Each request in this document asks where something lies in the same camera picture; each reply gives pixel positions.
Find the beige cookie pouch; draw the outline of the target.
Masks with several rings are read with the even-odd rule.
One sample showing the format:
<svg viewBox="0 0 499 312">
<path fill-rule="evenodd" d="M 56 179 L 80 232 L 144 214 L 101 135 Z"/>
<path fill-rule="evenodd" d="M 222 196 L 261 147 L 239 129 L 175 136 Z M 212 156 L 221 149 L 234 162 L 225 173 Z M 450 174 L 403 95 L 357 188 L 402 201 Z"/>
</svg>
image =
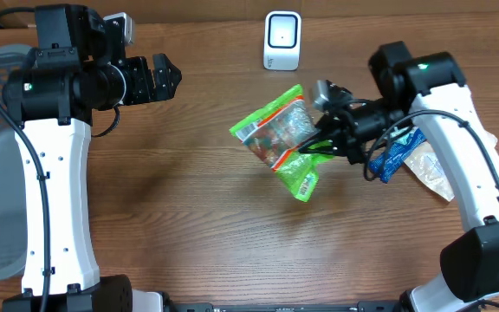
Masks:
<svg viewBox="0 0 499 312">
<path fill-rule="evenodd" d="M 454 192 L 431 144 L 417 127 L 396 140 L 399 161 L 406 164 L 415 176 L 431 191 L 450 202 Z"/>
</svg>

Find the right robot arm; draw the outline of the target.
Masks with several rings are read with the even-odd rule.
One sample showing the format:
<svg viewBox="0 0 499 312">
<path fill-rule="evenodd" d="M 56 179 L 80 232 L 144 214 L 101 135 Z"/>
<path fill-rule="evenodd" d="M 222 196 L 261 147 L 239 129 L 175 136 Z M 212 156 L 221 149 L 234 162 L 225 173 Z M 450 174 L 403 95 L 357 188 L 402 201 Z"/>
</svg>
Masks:
<svg viewBox="0 0 499 312">
<path fill-rule="evenodd" d="M 368 67 L 380 91 L 375 101 L 354 98 L 319 81 L 317 133 L 302 153 L 341 156 L 368 164 L 387 155 L 392 132 L 417 127 L 431 144 L 458 203 L 463 235 L 440 254 L 441 271 L 407 290 L 392 311 L 478 311 L 499 296 L 499 155 L 487 139 L 462 70 L 451 54 L 413 57 L 402 42 L 379 47 Z"/>
</svg>

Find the green Haribo candy bag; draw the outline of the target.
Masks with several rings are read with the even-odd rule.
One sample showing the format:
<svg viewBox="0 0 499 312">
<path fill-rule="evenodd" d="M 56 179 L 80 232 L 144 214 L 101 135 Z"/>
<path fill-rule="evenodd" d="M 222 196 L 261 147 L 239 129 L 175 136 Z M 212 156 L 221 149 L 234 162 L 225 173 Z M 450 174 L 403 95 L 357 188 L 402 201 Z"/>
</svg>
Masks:
<svg viewBox="0 0 499 312">
<path fill-rule="evenodd" d="M 230 134 L 269 167 L 292 196 L 302 202 L 309 201 L 319 181 L 316 167 L 333 158 L 298 152 L 298 148 L 317 133 L 299 84 L 230 128 Z"/>
</svg>

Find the blue snack packet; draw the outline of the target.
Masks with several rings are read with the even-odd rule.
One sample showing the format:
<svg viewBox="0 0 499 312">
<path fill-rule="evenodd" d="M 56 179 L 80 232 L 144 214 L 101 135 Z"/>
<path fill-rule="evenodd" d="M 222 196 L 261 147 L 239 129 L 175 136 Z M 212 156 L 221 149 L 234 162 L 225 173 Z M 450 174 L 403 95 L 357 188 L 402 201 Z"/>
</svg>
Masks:
<svg viewBox="0 0 499 312">
<path fill-rule="evenodd" d="M 384 168 L 379 174 L 379 179 L 383 183 L 387 183 L 412 152 L 425 141 L 425 136 L 417 127 L 396 128 L 391 134 L 391 138 L 390 151 L 382 153 L 376 159 L 371 160 L 368 165 L 370 172 L 376 174 L 383 159 L 386 160 Z"/>
</svg>

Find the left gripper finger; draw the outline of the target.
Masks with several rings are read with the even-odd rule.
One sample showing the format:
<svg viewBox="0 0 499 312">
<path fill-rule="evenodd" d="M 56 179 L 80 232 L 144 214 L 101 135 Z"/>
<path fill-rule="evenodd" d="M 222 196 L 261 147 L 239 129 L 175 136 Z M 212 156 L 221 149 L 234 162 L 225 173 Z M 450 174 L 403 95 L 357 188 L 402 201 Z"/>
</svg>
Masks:
<svg viewBox="0 0 499 312">
<path fill-rule="evenodd" d="M 152 98 L 155 101 L 168 101 L 175 96 L 176 89 L 182 81 L 181 75 L 156 75 L 155 89 Z"/>
<path fill-rule="evenodd" d="M 152 56 L 153 75 L 156 81 L 181 81 L 182 73 L 166 54 L 160 53 Z"/>
</svg>

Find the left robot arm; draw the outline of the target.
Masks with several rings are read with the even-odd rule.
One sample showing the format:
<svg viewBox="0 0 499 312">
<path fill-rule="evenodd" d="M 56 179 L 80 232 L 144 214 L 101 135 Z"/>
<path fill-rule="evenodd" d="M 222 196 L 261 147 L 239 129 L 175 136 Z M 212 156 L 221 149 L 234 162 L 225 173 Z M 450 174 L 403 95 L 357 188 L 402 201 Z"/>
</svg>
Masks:
<svg viewBox="0 0 499 312">
<path fill-rule="evenodd" d="M 127 57 L 134 21 L 77 4 L 34 8 L 33 64 L 13 71 L 3 100 L 23 163 L 27 255 L 22 291 L 6 311 L 172 309 L 160 292 L 103 276 L 95 260 L 87 204 L 93 111 L 170 100 L 182 75 L 166 55 Z"/>
</svg>

